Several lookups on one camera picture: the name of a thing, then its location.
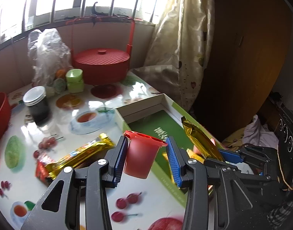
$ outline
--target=yellow string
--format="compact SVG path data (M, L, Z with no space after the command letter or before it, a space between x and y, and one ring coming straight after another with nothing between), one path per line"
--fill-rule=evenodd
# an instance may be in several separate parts
M278 154L278 148L277 148L277 157L278 157L279 169L280 169L281 174L282 174L282 179L283 179L284 183L288 186L288 188L290 190L293 190L293 188L291 188L290 185L286 182L285 177L284 177L284 174L282 173L282 166L280 164L280 159L279 159L279 154Z

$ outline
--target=green container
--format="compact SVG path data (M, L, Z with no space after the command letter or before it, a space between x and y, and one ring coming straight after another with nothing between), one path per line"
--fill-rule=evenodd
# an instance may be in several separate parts
M71 94L77 94L84 90L83 70L71 69L66 73L67 87Z

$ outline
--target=silver screw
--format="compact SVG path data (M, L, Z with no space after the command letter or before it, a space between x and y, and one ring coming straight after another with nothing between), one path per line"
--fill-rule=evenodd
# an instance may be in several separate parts
M104 165L104 164L107 163L107 160L106 160L106 159L100 159L100 160L97 161L97 163L98 163L99 165Z
M223 166L223 167L222 167L222 170L223 170L224 172L229 172L229 171L230 171L230 167Z
M188 159L188 164L196 164L197 160L195 160L194 158L190 158Z
M69 173L71 171L72 171L72 167L70 167L70 166L67 166L63 169L63 172L65 172L65 173Z

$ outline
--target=pink plastic cup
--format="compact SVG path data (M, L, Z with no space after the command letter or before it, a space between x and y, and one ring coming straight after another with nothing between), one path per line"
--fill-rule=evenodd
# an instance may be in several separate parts
M124 173L146 179L160 147L167 143L135 131L125 131L124 135L131 141L128 146Z

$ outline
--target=window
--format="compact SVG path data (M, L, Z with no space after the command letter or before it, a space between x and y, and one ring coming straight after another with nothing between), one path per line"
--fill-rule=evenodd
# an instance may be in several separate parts
M165 1L138 0L135 18L150 21L154 11L152 22L156 23ZM0 43L19 35L22 29L90 15L95 2L96 13L108 15L112 0L0 0ZM136 0L114 0L113 14L131 17L135 4Z

